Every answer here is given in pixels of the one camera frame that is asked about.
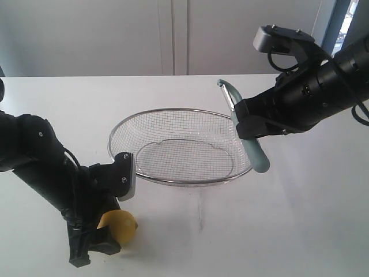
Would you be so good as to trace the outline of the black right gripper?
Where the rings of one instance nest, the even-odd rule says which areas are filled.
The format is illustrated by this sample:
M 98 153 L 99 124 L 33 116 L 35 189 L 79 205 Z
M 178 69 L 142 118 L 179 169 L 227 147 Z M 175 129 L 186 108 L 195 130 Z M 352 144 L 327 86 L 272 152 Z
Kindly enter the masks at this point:
M 325 50 L 305 43 L 293 55 L 298 69 L 281 73 L 275 87 L 251 98 L 234 93 L 240 139 L 303 133 L 356 105 L 354 78 Z

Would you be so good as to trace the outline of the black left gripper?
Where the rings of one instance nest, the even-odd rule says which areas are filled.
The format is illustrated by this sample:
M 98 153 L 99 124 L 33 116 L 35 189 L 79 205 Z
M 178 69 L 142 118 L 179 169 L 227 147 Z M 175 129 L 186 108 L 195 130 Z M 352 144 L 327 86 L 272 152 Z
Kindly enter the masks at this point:
M 120 209 L 115 195 L 120 189 L 116 172 L 112 163 L 66 166 L 69 199 L 60 212 L 67 221 L 69 263 L 75 267 L 91 263 L 89 252 L 113 255 L 121 251 L 109 225 L 97 228 L 105 213 Z

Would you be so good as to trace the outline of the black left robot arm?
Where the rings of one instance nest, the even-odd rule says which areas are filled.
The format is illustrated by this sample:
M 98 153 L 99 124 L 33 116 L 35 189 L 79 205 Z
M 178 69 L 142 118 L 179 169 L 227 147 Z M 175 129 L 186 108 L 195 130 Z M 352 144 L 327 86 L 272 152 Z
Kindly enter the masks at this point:
M 48 120 L 1 111 L 1 171 L 11 171 L 61 213 L 72 265 L 90 264 L 90 251 L 120 252 L 109 227 L 98 227 L 108 208 L 117 208 L 117 201 L 60 143 Z

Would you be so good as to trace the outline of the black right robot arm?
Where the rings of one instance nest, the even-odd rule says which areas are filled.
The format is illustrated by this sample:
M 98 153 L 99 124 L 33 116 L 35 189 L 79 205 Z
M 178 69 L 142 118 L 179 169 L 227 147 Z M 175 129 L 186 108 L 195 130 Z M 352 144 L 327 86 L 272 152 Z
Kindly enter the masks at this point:
M 236 104 L 242 139 L 303 133 L 368 100 L 368 36 L 332 57 L 305 32 L 267 25 L 254 47 L 280 74 L 273 87 Z

